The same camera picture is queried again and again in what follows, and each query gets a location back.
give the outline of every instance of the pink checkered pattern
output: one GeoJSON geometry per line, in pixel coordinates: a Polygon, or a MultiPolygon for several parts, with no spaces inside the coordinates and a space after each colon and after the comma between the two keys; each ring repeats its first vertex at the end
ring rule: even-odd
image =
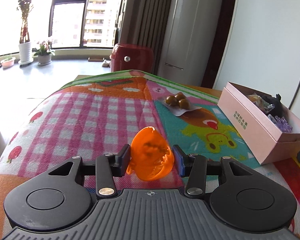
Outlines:
{"type": "MultiPolygon", "coordinates": [[[[117,153],[146,126],[165,136],[152,101],[62,93],[42,121],[18,175],[32,178],[75,155],[94,160],[101,154],[117,153]]],[[[115,178],[115,182],[118,189],[182,186],[175,170],[153,182],[143,182],[135,174],[115,178]]],[[[94,176],[86,178],[85,187],[95,187],[94,176]]]]}

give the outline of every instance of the black plush toy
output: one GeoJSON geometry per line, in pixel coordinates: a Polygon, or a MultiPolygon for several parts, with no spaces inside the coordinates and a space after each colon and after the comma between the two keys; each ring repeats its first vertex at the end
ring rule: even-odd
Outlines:
{"type": "Polygon", "coordinates": [[[262,99],[266,101],[269,104],[274,105],[274,109],[272,109],[268,114],[271,114],[273,117],[283,117],[283,107],[281,104],[281,96],[279,94],[275,95],[276,97],[267,97],[267,96],[262,96],[262,99]]]}

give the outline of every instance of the pink box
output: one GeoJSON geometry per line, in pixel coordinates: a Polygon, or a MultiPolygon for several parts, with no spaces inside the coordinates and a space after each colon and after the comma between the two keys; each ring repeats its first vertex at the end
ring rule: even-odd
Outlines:
{"type": "Polygon", "coordinates": [[[281,132],[246,97],[253,93],[260,96],[270,96],[266,93],[228,82],[222,91],[218,106],[237,129],[260,164],[272,163],[296,156],[300,151],[300,119],[283,106],[287,121],[293,127],[293,133],[281,132]]]}

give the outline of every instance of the purple crystal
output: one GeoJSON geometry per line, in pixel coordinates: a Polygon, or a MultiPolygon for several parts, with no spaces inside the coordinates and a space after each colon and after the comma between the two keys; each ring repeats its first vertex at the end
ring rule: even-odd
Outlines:
{"type": "Polygon", "coordinates": [[[284,117],[280,118],[277,115],[275,116],[275,120],[277,121],[277,127],[286,133],[292,133],[292,127],[287,123],[284,117]]]}

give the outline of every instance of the green mat border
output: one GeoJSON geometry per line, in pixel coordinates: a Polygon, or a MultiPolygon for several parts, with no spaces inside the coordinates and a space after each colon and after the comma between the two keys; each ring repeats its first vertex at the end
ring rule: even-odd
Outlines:
{"type": "Polygon", "coordinates": [[[158,83],[160,85],[163,85],[163,86],[167,86],[167,87],[170,87],[170,88],[173,88],[173,89],[176,89],[173,86],[177,86],[178,88],[181,88],[180,91],[185,92],[187,94],[190,94],[194,97],[199,97],[201,99],[210,101],[210,102],[215,103],[215,104],[217,104],[218,101],[219,101],[218,97],[206,94],[204,92],[195,90],[195,89],[190,88],[190,87],[186,87],[184,85],[172,82],[170,80],[167,80],[167,79],[164,79],[162,77],[158,77],[158,76],[155,76],[153,74],[149,74],[147,72],[140,71],[140,70],[122,70],[122,71],[105,73],[105,74],[101,74],[101,75],[97,75],[97,76],[91,76],[91,77],[85,77],[85,78],[77,79],[77,80],[74,80],[74,81],[71,81],[71,82],[65,84],[63,87],[61,87],[57,91],[60,91],[62,89],[68,88],[68,87],[76,86],[76,85],[83,85],[83,84],[86,84],[86,83],[89,83],[89,82],[93,83],[93,82],[103,82],[103,81],[126,79],[126,78],[131,78],[131,77],[140,77],[140,76],[131,75],[131,73],[130,73],[131,71],[138,71],[138,72],[144,73],[145,76],[143,76],[143,78],[145,78],[147,80],[150,80],[150,81],[153,81],[153,82],[156,82],[156,83],[158,83]]]}

